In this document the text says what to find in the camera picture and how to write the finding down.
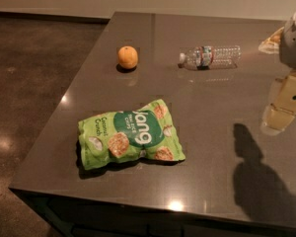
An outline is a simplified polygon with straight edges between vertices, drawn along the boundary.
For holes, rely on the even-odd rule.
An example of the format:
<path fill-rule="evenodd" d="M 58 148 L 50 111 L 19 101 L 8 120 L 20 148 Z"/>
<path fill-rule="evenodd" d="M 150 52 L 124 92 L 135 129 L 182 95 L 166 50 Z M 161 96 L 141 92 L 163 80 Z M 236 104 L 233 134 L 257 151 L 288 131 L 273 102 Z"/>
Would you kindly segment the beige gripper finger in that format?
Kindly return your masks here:
<path fill-rule="evenodd" d="M 261 119 L 261 131 L 267 135 L 283 132 L 296 118 L 296 70 L 276 78 L 269 91 L 268 105 Z"/>

